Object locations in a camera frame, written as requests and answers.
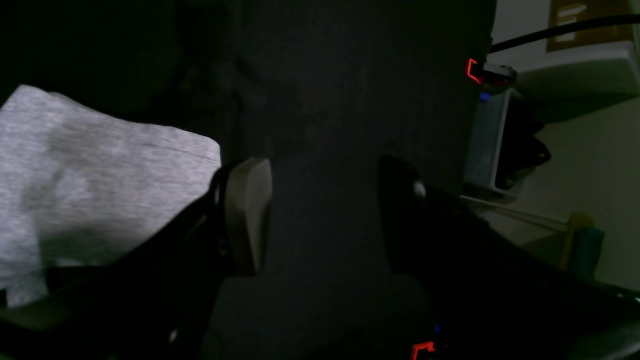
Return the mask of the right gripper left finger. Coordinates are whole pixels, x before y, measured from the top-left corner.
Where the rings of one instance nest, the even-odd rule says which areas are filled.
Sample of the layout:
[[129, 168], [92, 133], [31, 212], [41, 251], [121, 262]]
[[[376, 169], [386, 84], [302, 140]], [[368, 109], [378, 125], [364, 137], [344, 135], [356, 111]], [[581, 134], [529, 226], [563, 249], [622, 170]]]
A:
[[114, 264], [48, 269], [52, 294], [1, 310], [1, 358], [196, 360], [224, 280], [262, 269], [272, 184], [269, 159], [231, 162]]

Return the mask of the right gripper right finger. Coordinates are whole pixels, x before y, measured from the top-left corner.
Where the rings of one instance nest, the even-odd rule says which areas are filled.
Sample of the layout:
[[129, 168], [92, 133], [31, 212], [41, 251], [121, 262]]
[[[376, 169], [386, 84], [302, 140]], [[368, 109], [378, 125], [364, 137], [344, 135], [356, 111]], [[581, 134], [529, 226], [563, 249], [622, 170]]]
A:
[[511, 243], [409, 162], [377, 163], [391, 269], [425, 289], [451, 360], [637, 360], [639, 303]]

